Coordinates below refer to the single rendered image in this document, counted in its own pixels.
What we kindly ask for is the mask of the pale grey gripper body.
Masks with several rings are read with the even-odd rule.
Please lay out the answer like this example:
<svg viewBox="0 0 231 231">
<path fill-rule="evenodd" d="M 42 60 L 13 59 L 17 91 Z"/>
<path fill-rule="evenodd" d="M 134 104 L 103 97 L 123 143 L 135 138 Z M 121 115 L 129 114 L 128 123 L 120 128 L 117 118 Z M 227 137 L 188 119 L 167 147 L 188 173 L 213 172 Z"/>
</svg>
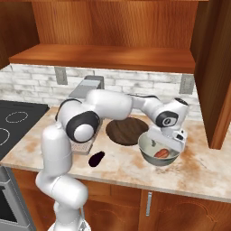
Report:
<svg viewBox="0 0 231 231">
<path fill-rule="evenodd" d="M 147 136 L 157 143 L 163 144 L 176 152 L 183 152 L 185 148 L 185 131 L 171 128 L 159 128 L 152 125 Z"/>
</svg>

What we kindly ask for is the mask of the grey metal bowl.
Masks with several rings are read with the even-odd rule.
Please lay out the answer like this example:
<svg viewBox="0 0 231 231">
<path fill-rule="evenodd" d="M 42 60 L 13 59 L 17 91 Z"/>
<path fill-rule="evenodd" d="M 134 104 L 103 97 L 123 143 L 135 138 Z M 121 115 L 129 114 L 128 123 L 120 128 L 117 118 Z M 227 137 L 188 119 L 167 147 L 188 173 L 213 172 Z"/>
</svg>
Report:
<svg viewBox="0 0 231 231">
<path fill-rule="evenodd" d="M 153 141 L 147 136 L 147 133 L 140 135 L 138 138 L 138 146 L 144 159 L 154 166 L 167 166 L 173 163 L 180 155 L 179 152 L 176 152 L 163 144 Z M 165 159 L 155 158 L 154 155 L 160 149 L 168 149 L 169 156 Z"/>
</svg>

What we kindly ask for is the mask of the dark purple eggplant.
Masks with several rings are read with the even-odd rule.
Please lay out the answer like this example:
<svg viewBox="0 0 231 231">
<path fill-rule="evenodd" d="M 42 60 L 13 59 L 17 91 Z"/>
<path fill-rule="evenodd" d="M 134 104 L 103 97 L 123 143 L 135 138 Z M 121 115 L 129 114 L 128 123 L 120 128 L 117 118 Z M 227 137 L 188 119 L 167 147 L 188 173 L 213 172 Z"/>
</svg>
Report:
<svg viewBox="0 0 231 231">
<path fill-rule="evenodd" d="M 101 160 L 104 158 L 105 153 L 104 152 L 97 152 L 94 155 L 92 155 L 88 161 L 88 164 L 90 167 L 97 167 Z"/>
</svg>

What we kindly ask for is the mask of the round dark wooden board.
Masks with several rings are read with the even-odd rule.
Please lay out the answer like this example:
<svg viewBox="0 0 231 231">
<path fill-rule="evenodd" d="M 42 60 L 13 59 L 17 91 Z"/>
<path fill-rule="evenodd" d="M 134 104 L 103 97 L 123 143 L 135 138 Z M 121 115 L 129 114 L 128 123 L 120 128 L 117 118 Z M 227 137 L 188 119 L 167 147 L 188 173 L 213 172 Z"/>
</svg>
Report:
<svg viewBox="0 0 231 231">
<path fill-rule="evenodd" d="M 149 129 L 144 121 L 127 117 L 125 120 L 113 120 L 106 126 L 107 136 L 117 144 L 131 146 L 138 144 L 138 138 Z"/>
</svg>

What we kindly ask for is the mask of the wooden cupboard door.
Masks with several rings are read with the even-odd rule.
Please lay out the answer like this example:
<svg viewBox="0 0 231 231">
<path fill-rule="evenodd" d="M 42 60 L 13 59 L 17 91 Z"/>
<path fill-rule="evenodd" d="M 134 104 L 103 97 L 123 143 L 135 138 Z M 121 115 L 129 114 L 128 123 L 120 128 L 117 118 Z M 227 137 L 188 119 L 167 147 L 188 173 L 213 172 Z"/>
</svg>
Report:
<svg viewBox="0 0 231 231">
<path fill-rule="evenodd" d="M 146 216 L 148 190 L 142 190 L 138 231 L 231 231 L 231 204 L 152 191 Z"/>
<path fill-rule="evenodd" d="M 35 185 L 37 172 L 13 169 L 37 231 L 47 231 L 55 221 L 54 200 Z M 88 187 L 85 218 L 92 231 L 138 231 L 141 191 L 107 183 L 81 180 Z"/>
</svg>

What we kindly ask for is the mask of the tall wooden cupboard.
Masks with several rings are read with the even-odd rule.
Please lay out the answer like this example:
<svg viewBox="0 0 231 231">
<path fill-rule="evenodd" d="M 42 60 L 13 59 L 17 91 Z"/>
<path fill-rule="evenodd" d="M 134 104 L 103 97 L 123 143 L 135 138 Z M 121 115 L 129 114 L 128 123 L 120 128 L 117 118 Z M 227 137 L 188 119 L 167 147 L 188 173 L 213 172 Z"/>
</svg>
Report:
<svg viewBox="0 0 231 231">
<path fill-rule="evenodd" d="M 219 150 L 231 122 L 231 0 L 199 2 L 190 51 L 208 147 Z"/>
</svg>

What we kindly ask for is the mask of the grey box-shaped appliance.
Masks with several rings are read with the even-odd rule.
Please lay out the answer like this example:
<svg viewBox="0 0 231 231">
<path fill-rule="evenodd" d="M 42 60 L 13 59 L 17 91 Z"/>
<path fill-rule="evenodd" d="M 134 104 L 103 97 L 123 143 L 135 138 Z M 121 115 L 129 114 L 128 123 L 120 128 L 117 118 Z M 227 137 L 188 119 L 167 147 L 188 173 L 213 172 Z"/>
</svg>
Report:
<svg viewBox="0 0 231 231">
<path fill-rule="evenodd" d="M 86 76 L 83 80 L 76 86 L 76 88 L 69 94 L 69 98 L 76 98 L 77 100 L 83 102 L 87 96 L 87 93 L 92 89 L 104 89 L 104 77 L 103 76 Z M 72 151 L 74 154 L 88 155 L 93 142 L 95 141 L 97 134 L 95 134 L 86 143 L 74 143 L 71 142 Z"/>
</svg>

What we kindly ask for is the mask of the wooden shelf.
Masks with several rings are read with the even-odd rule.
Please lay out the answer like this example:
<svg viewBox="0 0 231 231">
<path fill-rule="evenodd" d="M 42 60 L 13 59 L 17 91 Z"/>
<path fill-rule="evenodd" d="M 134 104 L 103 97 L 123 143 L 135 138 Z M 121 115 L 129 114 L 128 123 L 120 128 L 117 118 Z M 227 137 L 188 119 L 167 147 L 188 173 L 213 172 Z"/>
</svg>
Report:
<svg viewBox="0 0 231 231">
<path fill-rule="evenodd" d="M 38 44 L 9 60 L 17 64 L 189 74 L 195 69 L 189 50 L 165 48 Z"/>
</svg>

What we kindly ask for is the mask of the black hob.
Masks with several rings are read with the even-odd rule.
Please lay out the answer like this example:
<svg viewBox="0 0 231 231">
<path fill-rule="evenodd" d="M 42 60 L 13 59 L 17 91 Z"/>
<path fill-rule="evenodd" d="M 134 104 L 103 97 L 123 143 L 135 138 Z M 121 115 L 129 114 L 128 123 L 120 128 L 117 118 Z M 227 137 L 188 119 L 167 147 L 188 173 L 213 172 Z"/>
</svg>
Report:
<svg viewBox="0 0 231 231">
<path fill-rule="evenodd" d="M 49 109 L 46 104 L 0 100 L 0 161 Z"/>
</svg>

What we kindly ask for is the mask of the grey oven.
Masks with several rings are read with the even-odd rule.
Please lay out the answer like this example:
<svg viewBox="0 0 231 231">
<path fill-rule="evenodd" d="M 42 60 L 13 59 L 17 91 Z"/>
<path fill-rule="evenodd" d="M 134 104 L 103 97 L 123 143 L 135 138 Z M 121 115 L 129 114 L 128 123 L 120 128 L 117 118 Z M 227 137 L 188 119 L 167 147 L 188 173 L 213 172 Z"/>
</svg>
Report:
<svg viewBox="0 0 231 231">
<path fill-rule="evenodd" d="M 10 168 L 0 165 L 0 231 L 36 231 Z"/>
</svg>

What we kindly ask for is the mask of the grey wall socket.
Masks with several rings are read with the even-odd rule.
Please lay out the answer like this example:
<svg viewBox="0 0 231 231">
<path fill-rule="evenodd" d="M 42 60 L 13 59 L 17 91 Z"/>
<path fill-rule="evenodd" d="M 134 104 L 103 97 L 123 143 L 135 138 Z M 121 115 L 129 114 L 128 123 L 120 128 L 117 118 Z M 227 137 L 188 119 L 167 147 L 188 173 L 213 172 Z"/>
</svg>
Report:
<svg viewBox="0 0 231 231">
<path fill-rule="evenodd" d="M 65 67 L 55 67 L 55 76 L 57 80 L 58 85 L 67 85 L 68 79 L 67 79 L 67 73 Z"/>
<path fill-rule="evenodd" d="M 183 74 L 180 80 L 180 94 L 191 95 L 194 88 L 194 76 Z"/>
</svg>

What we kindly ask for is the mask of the wooden wall cupboard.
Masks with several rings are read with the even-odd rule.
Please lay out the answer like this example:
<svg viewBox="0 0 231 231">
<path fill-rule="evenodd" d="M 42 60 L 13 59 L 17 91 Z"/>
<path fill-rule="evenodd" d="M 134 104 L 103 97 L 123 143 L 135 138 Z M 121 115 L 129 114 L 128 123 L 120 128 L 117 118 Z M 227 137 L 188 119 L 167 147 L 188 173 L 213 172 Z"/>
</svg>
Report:
<svg viewBox="0 0 231 231">
<path fill-rule="evenodd" d="M 0 0 L 0 69 L 9 58 L 40 43 L 31 2 Z"/>
</svg>

